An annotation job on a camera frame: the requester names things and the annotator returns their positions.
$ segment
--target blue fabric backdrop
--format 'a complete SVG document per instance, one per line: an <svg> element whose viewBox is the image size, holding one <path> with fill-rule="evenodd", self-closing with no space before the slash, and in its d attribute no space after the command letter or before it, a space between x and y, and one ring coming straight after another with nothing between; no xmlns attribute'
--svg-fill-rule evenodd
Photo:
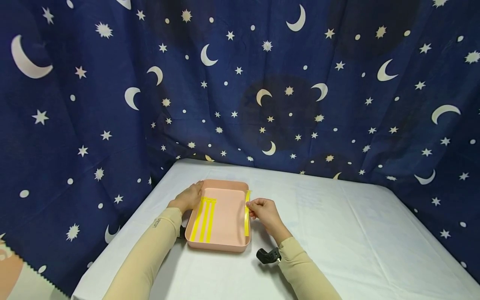
<svg viewBox="0 0 480 300"><path fill-rule="evenodd" d="M0 234L67 294L185 157L386 186L480 279L478 2L0 14Z"/></svg>

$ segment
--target yellow strip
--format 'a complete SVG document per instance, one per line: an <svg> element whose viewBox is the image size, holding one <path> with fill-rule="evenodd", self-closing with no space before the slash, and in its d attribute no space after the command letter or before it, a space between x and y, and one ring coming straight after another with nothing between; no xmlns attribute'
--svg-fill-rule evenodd
<svg viewBox="0 0 480 300"><path fill-rule="evenodd" d="M212 199L212 208L210 209L210 217L208 219L207 227L207 243L210 242L210 238L212 237L213 213L215 212L215 204L216 200Z"/></svg>
<svg viewBox="0 0 480 300"><path fill-rule="evenodd" d="M200 206L198 207L198 212L197 212L197 217L195 218L195 222L193 224L193 229L192 229L192 234L190 235L190 240L195 241L195 238L197 236L197 229L198 229L198 223L200 223L200 216L202 215L202 210L204 208L204 202L206 198L202 197L200 200Z"/></svg>
<svg viewBox="0 0 480 300"><path fill-rule="evenodd" d="M207 201L206 201L206 204L205 204L204 219L202 221L202 229L200 230L200 243L204 242L205 228L207 227L207 216L208 216L208 212L210 210L210 203L211 202L212 202L212 199L207 198Z"/></svg>
<svg viewBox="0 0 480 300"><path fill-rule="evenodd" d="M243 227L245 229L245 236L249 236L250 235L250 232L249 232L249 221L250 221L250 211L247 207L247 202L250 200L250 192L251 191L247 191L247 194L245 195L245 221L244 221L244 224L243 224Z"/></svg>

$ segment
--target beige sleeve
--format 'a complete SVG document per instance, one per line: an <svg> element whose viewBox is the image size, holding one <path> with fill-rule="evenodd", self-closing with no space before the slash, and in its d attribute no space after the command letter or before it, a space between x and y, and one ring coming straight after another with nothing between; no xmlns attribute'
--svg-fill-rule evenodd
<svg viewBox="0 0 480 300"><path fill-rule="evenodd" d="M341 300L332 284L294 237L278 247L283 275L292 285L298 300Z"/></svg>
<svg viewBox="0 0 480 300"><path fill-rule="evenodd" d="M165 209L143 233L103 299L147 300L163 259L180 233L181 211Z"/></svg>

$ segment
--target hand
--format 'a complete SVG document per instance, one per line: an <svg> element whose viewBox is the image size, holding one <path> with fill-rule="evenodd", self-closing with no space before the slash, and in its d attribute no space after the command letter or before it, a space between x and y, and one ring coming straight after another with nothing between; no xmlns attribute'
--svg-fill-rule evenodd
<svg viewBox="0 0 480 300"><path fill-rule="evenodd" d="M197 207L202 197L203 181L199 181L186 188L183 192L177 195L174 200L170 201L167 207L176 207L180 209L181 213Z"/></svg>
<svg viewBox="0 0 480 300"><path fill-rule="evenodd" d="M275 239L277 245L292 236L280 219L275 202L272 200L257 198L247 202L247 207L250 210L250 217L254 220L257 218L260 220L268 234Z"/></svg>

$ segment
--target pink plastic tray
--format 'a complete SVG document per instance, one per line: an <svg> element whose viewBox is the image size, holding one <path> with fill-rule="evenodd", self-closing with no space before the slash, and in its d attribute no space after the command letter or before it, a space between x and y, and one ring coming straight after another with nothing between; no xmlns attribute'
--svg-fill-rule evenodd
<svg viewBox="0 0 480 300"><path fill-rule="evenodd" d="M244 252L251 239L250 217L245 217L249 194L245 182L204 180L201 203L192 211L185 230L188 245Z"/></svg>

